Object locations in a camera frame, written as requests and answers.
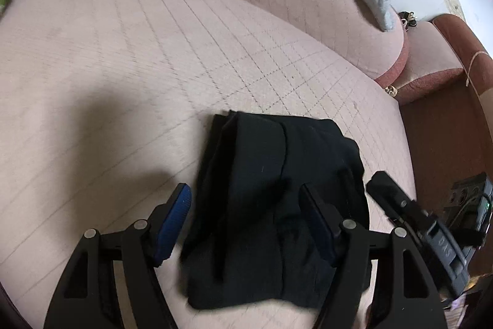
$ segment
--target folded black fabric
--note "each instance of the folded black fabric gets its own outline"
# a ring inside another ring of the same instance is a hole
[[[216,115],[181,253],[189,304],[276,298],[319,308],[334,269],[315,248],[298,192],[311,183],[344,218],[368,228],[362,177],[357,144],[332,120]]]

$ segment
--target sofa armrest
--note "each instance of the sofa armrest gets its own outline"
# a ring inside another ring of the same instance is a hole
[[[485,171],[493,177],[493,62],[479,54],[479,40],[460,18],[442,15],[433,24],[450,42],[466,71],[459,80],[400,107],[413,162],[418,202],[440,213],[452,184]],[[471,275],[490,273],[493,234],[475,253]]]
[[[396,100],[405,105],[452,83],[463,66],[452,47],[433,24],[419,22],[408,31],[409,58],[393,83]]]

